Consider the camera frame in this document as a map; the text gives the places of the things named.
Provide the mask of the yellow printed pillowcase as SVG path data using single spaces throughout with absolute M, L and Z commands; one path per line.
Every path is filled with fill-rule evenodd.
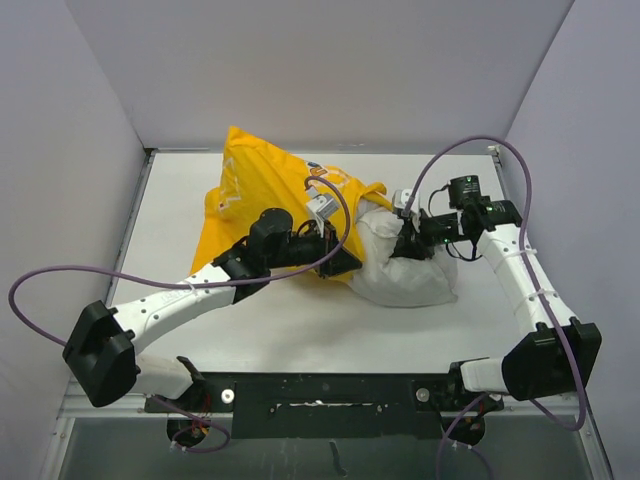
M 303 160 L 232 126 L 223 148 L 219 185 L 204 198 L 204 224 L 190 272 L 197 272 L 247 235 L 268 208 L 288 211 L 293 227 L 299 228 L 309 219 L 304 186 L 309 176 L 323 177 L 340 190 L 352 222 L 368 211 L 391 209 L 383 183 L 366 185 L 336 166 Z

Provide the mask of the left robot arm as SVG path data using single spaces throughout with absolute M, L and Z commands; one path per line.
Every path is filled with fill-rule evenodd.
M 275 269 L 311 266 L 322 278 L 362 266 L 329 222 L 307 223 L 297 233 L 285 210 L 265 210 L 248 234 L 172 289 L 129 303 L 87 305 L 63 350 L 63 358 L 90 403 L 105 407 L 127 394 L 159 395 L 180 410 L 200 405 L 203 376 L 184 356 L 145 354 L 156 340 L 216 309 L 239 303 L 264 288 Z

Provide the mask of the white pillow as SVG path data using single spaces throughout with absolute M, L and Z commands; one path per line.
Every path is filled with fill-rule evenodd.
M 431 259 L 393 255 L 402 221 L 371 201 L 359 202 L 355 223 L 364 246 L 362 268 L 348 281 L 362 298 L 377 305 L 417 308 L 454 303 L 457 263 L 442 248 Z

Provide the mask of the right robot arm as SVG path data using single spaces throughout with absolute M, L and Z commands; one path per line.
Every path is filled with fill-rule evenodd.
M 523 234 L 515 205 L 483 195 L 475 175 L 455 178 L 445 189 L 451 211 L 438 216 L 422 209 L 411 190 L 394 193 L 392 210 L 403 221 L 394 256 L 431 259 L 439 247 L 470 242 L 473 258 L 494 272 L 523 335 L 502 358 L 462 362 L 460 375 L 445 384 L 448 402 L 466 409 L 481 392 L 531 400 L 586 386 L 601 333 L 560 298 Z

